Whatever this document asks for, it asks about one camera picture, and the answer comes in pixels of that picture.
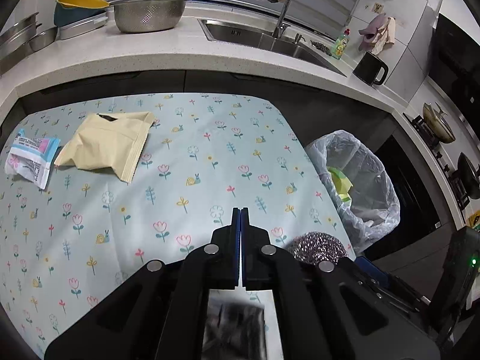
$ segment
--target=sink basin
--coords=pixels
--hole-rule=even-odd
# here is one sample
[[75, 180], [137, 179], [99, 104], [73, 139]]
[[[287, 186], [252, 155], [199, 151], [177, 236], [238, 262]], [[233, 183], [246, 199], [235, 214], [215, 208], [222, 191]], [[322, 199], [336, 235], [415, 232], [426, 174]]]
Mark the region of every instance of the sink basin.
[[243, 26], [224, 21], [199, 19], [205, 36], [209, 41], [243, 44], [261, 50], [273, 51], [302, 61], [310, 62], [335, 73], [345, 76], [321, 55], [304, 44], [294, 44], [293, 39], [282, 37], [276, 39], [272, 33], [255, 27]]

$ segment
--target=hanging rag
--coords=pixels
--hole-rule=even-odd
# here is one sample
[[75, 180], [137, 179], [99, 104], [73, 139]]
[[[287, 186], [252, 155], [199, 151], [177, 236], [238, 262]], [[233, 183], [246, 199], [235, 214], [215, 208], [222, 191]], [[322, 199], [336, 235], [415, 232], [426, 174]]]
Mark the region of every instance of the hanging rag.
[[358, 31], [363, 35], [363, 41], [359, 50], [367, 49], [372, 54], [378, 55], [385, 44], [395, 43], [395, 19], [387, 17], [386, 14], [380, 14], [373, 19], [367, 28]]

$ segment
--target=blue and white package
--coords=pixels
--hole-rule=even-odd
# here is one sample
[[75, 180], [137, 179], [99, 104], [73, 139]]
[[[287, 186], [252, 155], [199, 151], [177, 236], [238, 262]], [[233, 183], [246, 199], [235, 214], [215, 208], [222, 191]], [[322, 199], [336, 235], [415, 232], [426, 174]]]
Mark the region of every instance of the blue and white package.
[[59, 144], [60, 139], [57, 138], [27, 138], [21, 128], [5, 161], [5, 173], [21, 175], [44, 190]]

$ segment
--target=beige plastic package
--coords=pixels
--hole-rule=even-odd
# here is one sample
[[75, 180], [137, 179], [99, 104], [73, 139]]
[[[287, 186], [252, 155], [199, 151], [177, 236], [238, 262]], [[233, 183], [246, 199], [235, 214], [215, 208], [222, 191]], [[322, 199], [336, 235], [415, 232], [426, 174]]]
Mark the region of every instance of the beige plastic package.
[[87, 116], [62, 148], [55, 165], [75, 165], [85, 170], [110, 167], [120, 180], [131, 183], [155, 115], [151, 112], [100, 115]]

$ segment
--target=beige cloth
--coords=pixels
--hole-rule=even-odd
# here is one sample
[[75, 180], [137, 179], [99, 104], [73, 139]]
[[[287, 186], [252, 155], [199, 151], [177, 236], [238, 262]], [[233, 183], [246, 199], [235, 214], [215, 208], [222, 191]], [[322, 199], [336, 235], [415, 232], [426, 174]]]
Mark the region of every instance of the beige cloth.
[[85, 170], [110, 167], [120, 180], [131, 183], [155, 116], [151, 112], [105, 116], [109, 120], [89, 114], [62, 148], [55, 165]]
[[395, 19], [393, 17], [389, 17], [387, 23], [378, 29], [371, 43], [373, 44], [371, 53], [375, 55], [378, 55], [387, 43], [395, 43]]

